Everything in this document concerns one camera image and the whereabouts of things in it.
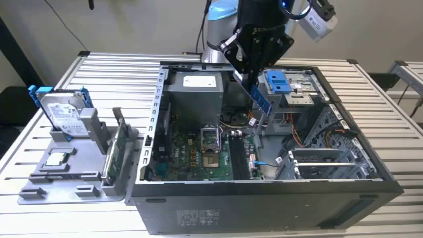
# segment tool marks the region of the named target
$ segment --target aluminum workbench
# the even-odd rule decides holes
[[[122,107],[127,122],[140,132],[140,142],[160,61],[199,60],[196,55],[91,53],[78,57],[56,88],[79,89],[84,85],[100,120],[108,125],[116,124],[111,108]],[[350,62],[283,58],[278,64],[321,68],[405,194],[346,231],[206,234],[202,237],[423,237],[423,131],[361,66]],[[147,237],[135,207],[123,202],[18,205],[26,177],[34,171],[51,140],[50,126],[39,110],[0,160],[0,234],[18,234],[26,238]]]
[[[390,73],[397,74],[423,97],[423,62],[395,61]]]

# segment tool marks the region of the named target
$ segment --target regulatory label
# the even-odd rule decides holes
[[[293,83],[291,84],[291,88],[302,88],[302,85],[297,84],[297,83]]]
[[[278,158],[277,158],[277,163],[281,165],[282,162],[283,162],[282,157],[278,157]]]
[[[71,136],[88,136],[88,131],[84,123],[79,120],[79,113],[74,105],[50,103],[47,106],[54,120],[64,133]]]
[[[184,87],[215,88],[216,87],[216,77],[215,76],[186,76],[183,86]]]
[[[249,125],[254,126],[254,124],[257,123],[257,121],[258,121],[258,120],[257,120],[255,118],[251,118],[250,121],[249,121]]]
[[[179,226],[211,226],[219,224],[220,209],[178,210],[176,219]]]

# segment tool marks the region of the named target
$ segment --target circuit board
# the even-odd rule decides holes
[[[255,154],[253,137],[243,137],[247,163],[250,154]],[[262,179],[257,173],[251,179]],[[222,137],[222,149],[219,153],[202,152],[202,140],[199,134],[172,135],[171,159],[168,163],[155,164],[156,181],[231,181],[232,162],[228,135]]]
[[[251,135],[245,136],[243,141],[245,141],[245,149],[246,149],[246,159],[247,159],[247,162],[250,162],[250,155],[251,154],[255,156],[255,158],[258,158],[258,154],[257,154],[255,147],[254,147],[253,136]],[[263,180],[259,166],[257,166],[255,169],[257,169],[255,174],[250,170],[250,179],[251,180]]]

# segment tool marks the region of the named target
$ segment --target metal table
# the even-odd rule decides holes
[[[78,57],[56,86],[79,89],[84,85],[90,90],[99,117],[108,125],[114,125],[116,121],[111,108],[122,107],[127,122],[139,129],[139,142],[146,131],[160,61],[199,61],[199,56],[91,53]],[[422,237],[423,131],[358,64],[342,59],[290,58],[283,58],[278,64],[321,68],[406,192],[346,231],[200,236]],[[26,177],[34,171],[51,140],[48,131],[50,123],[39,111],[0,160],[0,234],[22,234],[26,238],[148,236],[135,207],[123,202],[18,205],[18,193],[27,183]]]
[[[423,97],[423,62],[395,61],[390,73],[397,74]]]

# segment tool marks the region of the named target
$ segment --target blue connector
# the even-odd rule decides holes
[[[255,161],[253,161],[253,163],[257,164],[257,165],[267,165],[267,163],[265,161],[257,161],[255,160]]]
[[[267,81],[273,88],[273,93],[291,93],[291,86],[282,71],[269,71]]]
[[[88,90],[87,90],[87,89],[84,88],[84,86],[83,86],[79,91],[80,91],[82,94],[84,95],[86,106],[90,107],[90,108],[94,108]]]

